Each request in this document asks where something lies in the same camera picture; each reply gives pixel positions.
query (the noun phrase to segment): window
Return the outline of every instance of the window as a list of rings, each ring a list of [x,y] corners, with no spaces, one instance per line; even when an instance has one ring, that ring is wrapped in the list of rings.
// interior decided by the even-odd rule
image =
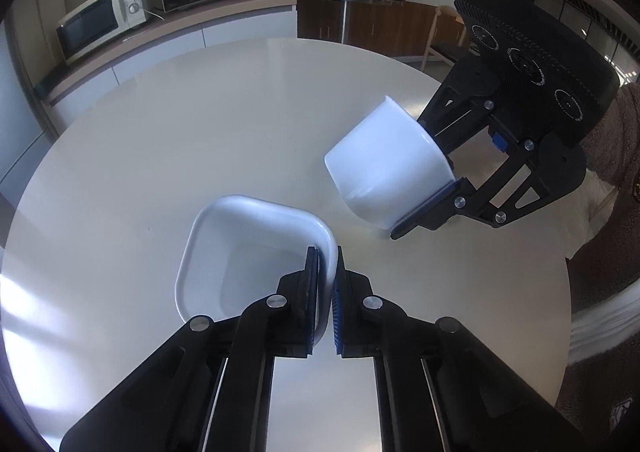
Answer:
[[[562,0],[534,0],[536,6],[545,10],[553,18],[559,19],[562,12]]]
[[[565,3],[562,14],[560,15],[560,21],[580,38],[587,37],[591,19],[575,7]]]
[[[618,45],[618,49],[613,55],[613,67],[620,78],[620,85],[635,82],[638,79],[640,64],[621,45]]]
[[[596,23],[592,22],[587,35],[587,43],[610,62],[616,51],[616,41]]]

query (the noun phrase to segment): brown cabinet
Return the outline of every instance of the brown cabinet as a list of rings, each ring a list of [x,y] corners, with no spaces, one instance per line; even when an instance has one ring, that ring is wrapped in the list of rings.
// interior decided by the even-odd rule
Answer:
[[[415,2],[375,5],[351,2],[348,45],[386,56],[422,56],[435,8]],[[298,0],[298,37],[340,41],[342,2]],[[434,42],[457,43],[464,25],[438,19]]]

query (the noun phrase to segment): chair seat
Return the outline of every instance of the chair seat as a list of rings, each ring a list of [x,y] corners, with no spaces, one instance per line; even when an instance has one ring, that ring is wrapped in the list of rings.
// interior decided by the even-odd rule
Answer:
[[[455,44],[447,44],[444,42],[441,44],[432,45],[431,49],[441,56],[444,56],[448,60],[451,60],[452,62],[457,62],[465,56],[469,56],[471,54],[466,48],[457,46]]]

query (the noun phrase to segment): blue clip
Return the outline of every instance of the blue clip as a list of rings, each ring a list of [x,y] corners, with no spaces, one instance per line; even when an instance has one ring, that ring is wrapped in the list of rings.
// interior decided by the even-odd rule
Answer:
[[[500,134],[496,132],[494,134],[494,137],[492,138],[492,141],[494,142],[495,148],[497,148],[500,152],[506,152],[509,144],[507,143],[507,140]]]

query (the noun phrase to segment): table leg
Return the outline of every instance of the table leg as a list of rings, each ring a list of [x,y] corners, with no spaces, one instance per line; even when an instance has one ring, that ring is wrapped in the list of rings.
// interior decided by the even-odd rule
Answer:
[[[342,1],[342,29],[340,33],[340,43],[346,44],[349,39],[349,11],[350,6],[346,0]]]

